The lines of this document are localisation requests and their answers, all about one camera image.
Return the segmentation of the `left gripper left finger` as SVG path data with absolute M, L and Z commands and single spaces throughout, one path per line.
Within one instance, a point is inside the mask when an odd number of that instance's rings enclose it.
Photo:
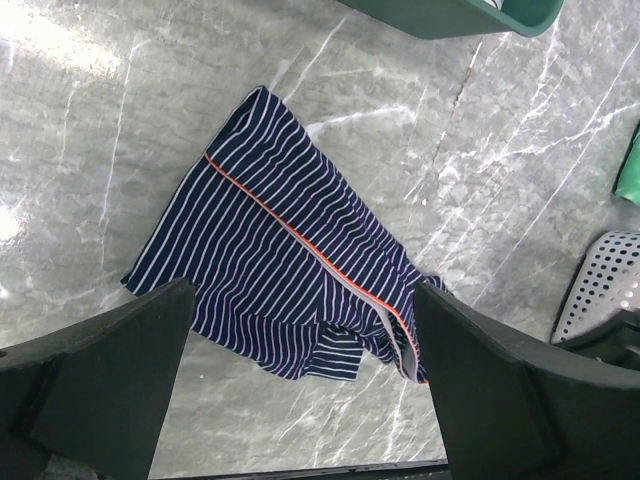
M 194 287 L 178 279 L 2 349 L 2 478 L 33 479 L 51 455 L 147 478 L 194 305 Z

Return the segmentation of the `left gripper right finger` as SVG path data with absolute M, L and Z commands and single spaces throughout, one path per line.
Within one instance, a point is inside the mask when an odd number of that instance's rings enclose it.
M 420 285 L 420 353 L 456 479 L 635 479 L 639 370 L 563 350 Z

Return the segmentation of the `navy striped underwear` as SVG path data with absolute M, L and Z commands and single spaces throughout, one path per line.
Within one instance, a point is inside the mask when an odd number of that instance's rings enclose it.
M 421 273 L 290 109 L 250 91 L 173 194 L 123 286 L 195 288 L 191 327 L 287 380 L 357 377 L 370 353 L 423 384 Z

